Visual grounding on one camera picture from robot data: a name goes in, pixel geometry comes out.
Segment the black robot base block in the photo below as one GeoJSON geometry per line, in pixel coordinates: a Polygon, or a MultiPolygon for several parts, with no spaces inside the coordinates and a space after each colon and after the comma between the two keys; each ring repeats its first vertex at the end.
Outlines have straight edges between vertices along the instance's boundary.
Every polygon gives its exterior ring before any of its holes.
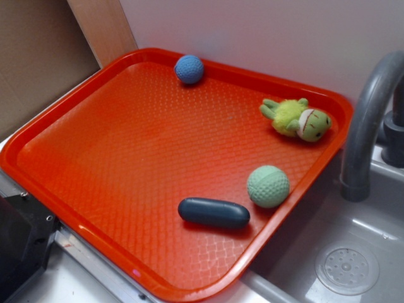
{"type": "Polygon", "coordinates": [[[1,302],[11,302],[46,271],[57,224],[31,194],[1,198],[1,302]]]}

